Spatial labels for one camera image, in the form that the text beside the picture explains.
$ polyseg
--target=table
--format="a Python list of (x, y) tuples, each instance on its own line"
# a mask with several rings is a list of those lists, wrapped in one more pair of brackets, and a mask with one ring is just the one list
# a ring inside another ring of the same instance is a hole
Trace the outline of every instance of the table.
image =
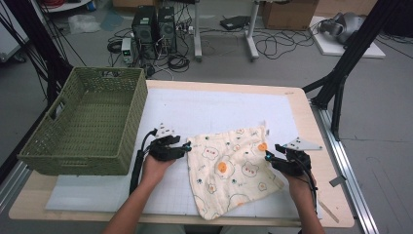
[[(341, 185), (332, 187), (329, 182), (337, 177), (330, 156), (319, 132), (312, 109), (304, 92), (299, 88), (265, 87), (249, 85), (147, 81), (149, 89), (174, 89), (195, 91), (221, 91), (245, 94), (267, 94), (285, 96), (290, 103), (299, 136), (321, 145), (323, 150), (312, 151), (313, 174), (318, 183), (318, 198), (323, 209), (321, 224), (324, 227), (352, 227), (353, 215)], [(13, 219), (36, 220), (82, 220), (108, 221), (113, 213), (52, 212), (45, 206), (56, 184), (57, 176), (39, 175), (33, 172), (10, 209)], [(143, 214), (140, 222), (183, 223), (201, 225), (258, 225), (258, 226), (298, 226), (298, 219), (220, 217), (206, 221), (200, 216)]]
[[(252, 33), (255, 27), (255, 21), (258, 15), (259, 3), (267, 0), (253, 0), (251, 19), (249, 22), (249, 30), (245, 32), (245, 39), (251, 52), (251, 60), (258, 59), (258, 51), (255, 47), (255, 42), (252, 39)], [(195, 47), (195, 60), (201, 61), (203, 51), (201, 49), (201, 35), (200, 35), (200, 14), (199, 14), (200, 0), (195, 0), (195, 27), (194, 27), (194, 47)]]

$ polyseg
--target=black bracket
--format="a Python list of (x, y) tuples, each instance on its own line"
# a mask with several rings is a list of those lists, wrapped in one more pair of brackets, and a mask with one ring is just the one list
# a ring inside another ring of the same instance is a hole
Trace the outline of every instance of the black bracket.
[(377, 1), (334, 69), (327, 76), (303, 88), (304, 92), (308, 93), (322, 87), (318, 95), (311, 99), (312, 104), (320, 109), (327, 109), (328, 103), (335, 97), (331, 132), (338, 141), (340, 140), (339, 123), (346, 80), (365, 51), (385, 26), (394, 10), (400, 7), (401, 2), (402, 0)]

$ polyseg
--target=cloth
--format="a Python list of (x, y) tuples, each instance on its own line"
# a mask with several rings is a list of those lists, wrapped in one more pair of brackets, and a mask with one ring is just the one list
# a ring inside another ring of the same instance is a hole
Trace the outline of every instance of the cloth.
[(188, 137), (189, 178), (201, 217), (212, 220), (283, 188), (265, 161), (265, 128)]

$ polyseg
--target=white table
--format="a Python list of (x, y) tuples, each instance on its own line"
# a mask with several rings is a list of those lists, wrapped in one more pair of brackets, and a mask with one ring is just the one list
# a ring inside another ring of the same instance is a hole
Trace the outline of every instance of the white table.
[[(195, 33), (194, 33), (194, 47), (195, 47), (195, 59), (197, 61), (202, 60), (203, 51), (201, 49), (201, 35), (200, 35), (200, 10), (199, 4), (201, 0), (195, 0)], [(251, 20), (249, 22), (249, 30), (245, 32), (245, 39), (248, 43), (249, 50), (251, 52), (251, 60), (258, 59), (258, 51), (255, 47), (255, 42), (252, 38), (252, 33), (255, 27), (255, 21), (258, 15), (259, 3), (267, 0), (253, 0), (252, 1), (252, 12)]]

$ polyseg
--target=person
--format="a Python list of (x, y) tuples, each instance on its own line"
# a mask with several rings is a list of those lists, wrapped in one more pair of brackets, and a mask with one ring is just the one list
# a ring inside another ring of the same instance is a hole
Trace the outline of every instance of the person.
[[(175, 160), (158, 161), (151, 155), (143, 163), (142, 179), (127, 201), (110, 219), (103, 234), (134, 233), (146, 202), (152, 191), (164, 177), (168, 167)], [(313, 197), (304, 176), (284, 175), (289, 183), (289, 193), (301, 220), (302, 234), (323, 234), (324, 230), (314, 211)]]

